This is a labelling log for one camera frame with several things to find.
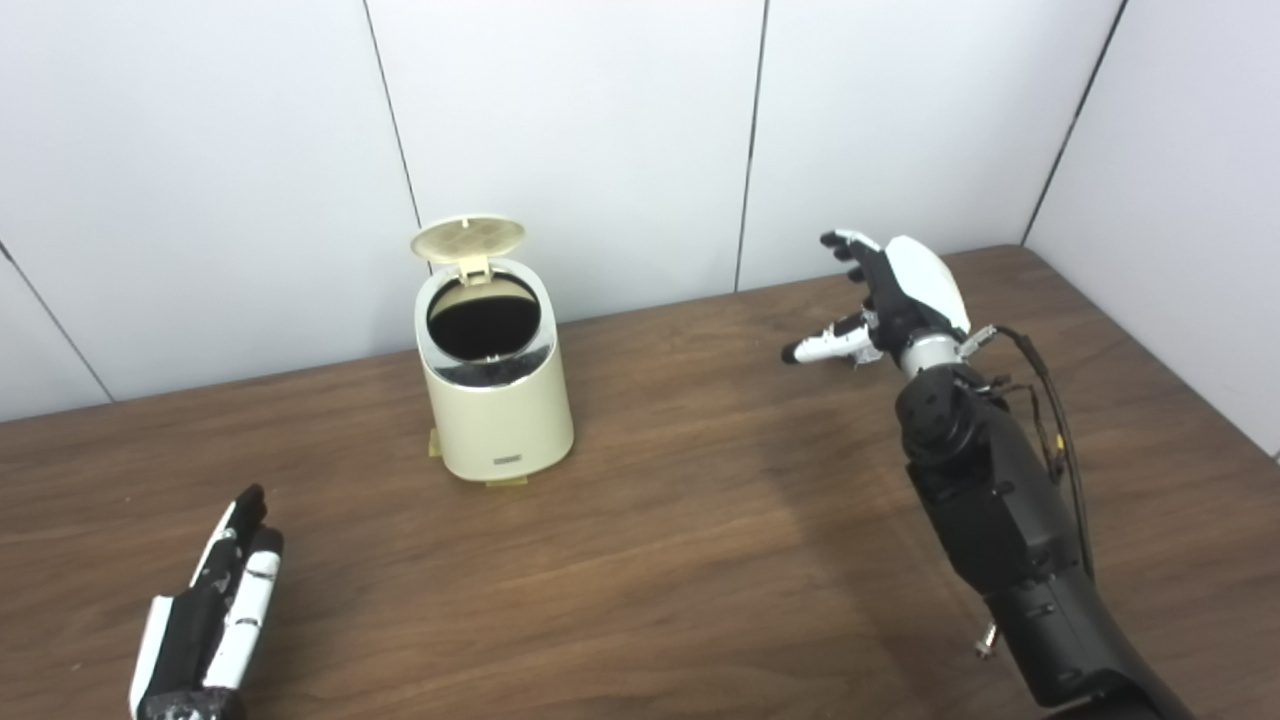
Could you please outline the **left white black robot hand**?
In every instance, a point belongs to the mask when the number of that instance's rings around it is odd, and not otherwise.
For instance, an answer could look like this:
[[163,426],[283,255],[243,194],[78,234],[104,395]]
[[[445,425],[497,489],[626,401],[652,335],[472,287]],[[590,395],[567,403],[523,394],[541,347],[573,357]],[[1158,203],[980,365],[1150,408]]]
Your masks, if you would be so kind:
[[133,719],[246,719],[241,692],[265,625],[284,536],[248,486],[209,537],[188,585],[152,597],[128,702]]

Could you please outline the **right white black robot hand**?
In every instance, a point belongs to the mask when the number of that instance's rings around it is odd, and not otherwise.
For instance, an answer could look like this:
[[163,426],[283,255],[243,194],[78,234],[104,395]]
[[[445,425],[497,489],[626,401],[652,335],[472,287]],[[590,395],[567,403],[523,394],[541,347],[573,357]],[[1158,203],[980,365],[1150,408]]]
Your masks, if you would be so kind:
[[852,314],[783,346],[788,365],[845,357],[858,365],[891,357],[913,378],[933,366],[963,363],[972,323],[952,272],[925,245],[897,236],[877,243],[856,231],[827,231],[820,245],[850,265],[847,277],[867,296]]

